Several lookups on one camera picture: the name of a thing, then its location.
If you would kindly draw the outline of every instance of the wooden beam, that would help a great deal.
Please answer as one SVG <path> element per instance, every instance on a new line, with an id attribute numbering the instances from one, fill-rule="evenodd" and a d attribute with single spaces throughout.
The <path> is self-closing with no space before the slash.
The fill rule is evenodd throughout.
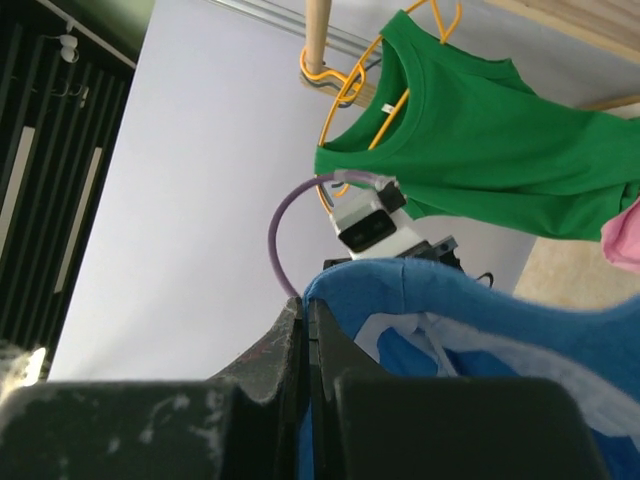
<path id="1" fill-rule="evenodd" d="M 640 63 L 637 0 L 485 0 Z"/>
<path id="2" fill-rule="evenodd" d="M 595 103 L 584 107 L 585 110 L 600 110 L 622 118 L 640 117 L 640 95 L 618 98 L 608 102 Z"/>

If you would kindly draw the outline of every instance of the blue cloth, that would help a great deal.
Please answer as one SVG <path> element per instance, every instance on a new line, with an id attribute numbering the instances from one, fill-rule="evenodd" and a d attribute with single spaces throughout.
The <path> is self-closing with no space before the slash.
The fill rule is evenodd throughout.
<path id="1" fill-rule="evenodd" d="M 640 297 L 604 311 L 517 300 L 441 264 L 358 260 L 324 271 L 304 294 L 326 302 L 351 339 L 397 375 L 434 376 L 432 332 L 460 375 L 536 376 L 577 401 L 614 479 L 640 479 Z M 300 475 L 313 478 L 311 420 Z"/>

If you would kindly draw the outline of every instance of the yellow clothes hanger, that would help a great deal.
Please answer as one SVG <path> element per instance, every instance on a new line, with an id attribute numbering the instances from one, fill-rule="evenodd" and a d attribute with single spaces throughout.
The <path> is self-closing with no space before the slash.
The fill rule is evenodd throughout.
<path id="1" fill-rule="evenodd" d="M 418 8 L 419 6 L 427 3 L 428 1 L 429 0 L 418 0 L 416 3 L 414 3 L 409 8 L 407 8 L 406 12 L 407 13 L 411 13 L 416 8 Z M 431 9 L 433 10 L 433 16 L 435 18 L 436 24 L 438 26 L 438 31 L 440 33 L 440 43 L 441 44 L 445 44 L 447 42 L 448 38 L 451 36 L 453 31 L 456 29 L 456 27 L 460 23 L 460 19 L 462 18 L 462 5 L 460 5 L 460 3 L 458 3 L 456 5 L 456 16 L 455 16 L 453 22 L 451 23 L 451 25 L 449 26 L 449 28 L 446 29 L 446 30 L 444 28 L 444 23 L 442 21 L 442 16 L 440 15 L 440 9 L 438 8 L 437 0 L 431 0 Z M 351 73 L 349 74 L 349 76 L 345 76 L 344 74 L 342 74 L 340 72 L 337 72 L 335 70 L 327 70 L 327 71 L 319 74 L 319 75 L 322 75 L 322 77 L 320 77 L 320 79 L 326 78 L 328 76 L 334 76 L 334 77 L 338 78 L 339 80 L 342 81 L 342 88 L 340 89 L 340 92 L 338 92 L 338 94 L 336 95 L 336 97 L 334 99 L 334 102 L 333 102 L 333 105 L 331 106 L 331 109 L 329 110 L 329 114 L 327 115 L 327 119 L 326 119 L 325 124 L 322 127 L 322 131 L 320 133 L 320 140 L 318 141 L 318 146 L 322 147 L 325 144 L 325 141 L 326 141 L 326 138 L 327 138 L 327 134 L 329 132 L 329 126 L 331 125 L 331 122 L 333 121 L 333 118 L 334 118 L 334 116 L 336 114 L 338 106 L 343 102 L 352 101 L 358 95 L 358 93 L 360 92 L 360 88 L 362 88 L 362 85 L 364 85 L 366 83 L 367 72 L 366 72 L 366 70 L 364 68 L 364 62 L 369 57 L 369 55 L 371 55 L 373 50 L 378 46 L 378 44 L 381 41 L 382 41 L 382 35 L 378 35 L 378 37 L 373 41 L 373 43 L 371 45 L 369 45 L 369 48 L 367 48 L 367 50 L 362 54 L 362 56 L 358 60 L 358 63 L 355 65 L 353 70 L 351 70 Z M 309 72 L 307 71 L 306 66 L 302 62 L 302 60 L 304 59 L 304 53 L 305 52 L 303 50 L 303 52 L 301 54 L 301 65 L 300 65 L 300 67 L 302 69 L 302 72 L 305 75 L 308 75 Z M 355 93 L 347 96 L 346 95 L 347 92 L 349 92 L 351 89 L 353 89 L 355 91 Z M 391 111 L 391 113 L 389 113 L 389 115 L 385 119 L 384 123 L 380 127 L 380 130 L 378 130 L 378 133 L 375 135 L 375 137 L 373 138 L 373 140 L 369 144 L 369 148 L 368 148 L 369 150 L 374 149 L 378 145 L 378 143 L 382 139 L 383 135 L 385 134 L 385 132 L 387 131 L 387 129 L 391 125 L 391 122 L 397 116 L 398 112 L 402 109 L 402 107 L 407 103 L 407 99 L 408 98 L 409 98 L 409 89 L 406 89 L 404 91 L 404 93 L 402 94 L 402 96 L 400 97 L 400 99 L 398 100 L 398 103 L 394 106 L 394 108 Z M 316 190 L 318 192 L 318 196 L 320 197 L 320 202 L 322 203 L 322 206 L 327 211 L 327 213 L 330 214 L 331 213 L 331 207 L 327 203 L 327 200 L 324 197 L 322 189 L 318 186 L 318 187 L 316 187 Z M 340 196 L 344 195 L 347 192 L 347 190 L 349 190 L 349 185 L 345 185 L 340 192 L 335 194 L 335 196 L 336 197 L 340 197 Z"/>

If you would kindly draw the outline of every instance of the wooden rod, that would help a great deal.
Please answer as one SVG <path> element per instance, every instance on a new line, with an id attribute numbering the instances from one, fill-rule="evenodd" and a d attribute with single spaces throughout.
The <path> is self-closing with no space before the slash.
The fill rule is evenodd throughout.
<path id="1" fill-rule="evenodd" d="M 306 64 L 312 74 L 323 69 L 324 47 L 327 43 L 331 0 L 307 0 L 306 4 Z"/>

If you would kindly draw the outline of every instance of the green t-shirt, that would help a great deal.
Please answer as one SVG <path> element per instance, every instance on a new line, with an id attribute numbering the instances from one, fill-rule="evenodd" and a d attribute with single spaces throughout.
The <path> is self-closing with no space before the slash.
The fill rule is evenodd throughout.
<path id="1" fill-rule="evenodd" d="M 315 173 L 395 176 L 413 218 L 456 215 L 551 238 L 599 240 L 640 189 L 640 121 L 541 99 L 511 60 L 440 42 L 403 11 L 382 30 L 380 82 Z M 406 88 L 402 111 L 369 143 Z"/>

